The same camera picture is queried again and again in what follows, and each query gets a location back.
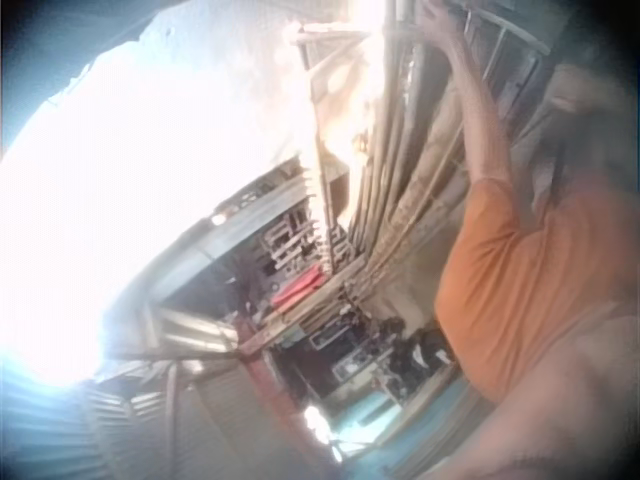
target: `corrugated metal sheet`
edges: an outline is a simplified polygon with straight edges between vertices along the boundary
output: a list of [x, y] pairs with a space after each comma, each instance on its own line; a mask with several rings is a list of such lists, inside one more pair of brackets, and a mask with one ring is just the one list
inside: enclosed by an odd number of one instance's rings
[[2, 461], [19, 478], [118, 478], [86, 421], [77, 390], [40, 386], [5, 365], [2, 424]]
[[[5, 369], [3, 460], [20, 478], [168, 479], [164, 393], [126, 402], [93, 386], [61, 391]], [[323, 478], [257, 397], [243, 367], [178, 398], [176, 478]]]

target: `wooden beam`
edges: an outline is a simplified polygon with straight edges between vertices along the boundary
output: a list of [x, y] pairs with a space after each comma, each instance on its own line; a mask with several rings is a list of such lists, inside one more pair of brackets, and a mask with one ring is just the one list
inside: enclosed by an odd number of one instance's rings
[[335, 292], [344, 282], [353, 278], [366, 264], [360, 256], [341, 272], [334, 275], [327, 283], [286, 311], [275, 311], [265, 319], [267, 326], [240, 345], [240, 354], [250, 356], [271, 344], [292, 326], [300, 323], [320, 303], [335, 297]]

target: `dark hair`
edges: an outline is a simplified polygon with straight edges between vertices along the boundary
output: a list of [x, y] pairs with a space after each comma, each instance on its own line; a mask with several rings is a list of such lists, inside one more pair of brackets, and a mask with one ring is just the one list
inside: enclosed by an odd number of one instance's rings
[[574, 172], [597, 169], [616, 186], [637, 191], [637, 125], [631, 119], [604, 111], [576, 116], [564, 142], [567, 168]]

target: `red cloth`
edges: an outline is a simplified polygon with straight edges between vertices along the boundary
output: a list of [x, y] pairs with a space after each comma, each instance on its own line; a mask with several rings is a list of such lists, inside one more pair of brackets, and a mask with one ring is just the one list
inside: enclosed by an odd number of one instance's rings
[[284, 290], [271, 299], [273, 308], [282, 307], [285, 303], [294, 304], [316, 290], [326, 280], [320, 265], [313, 265], [302, 273]]

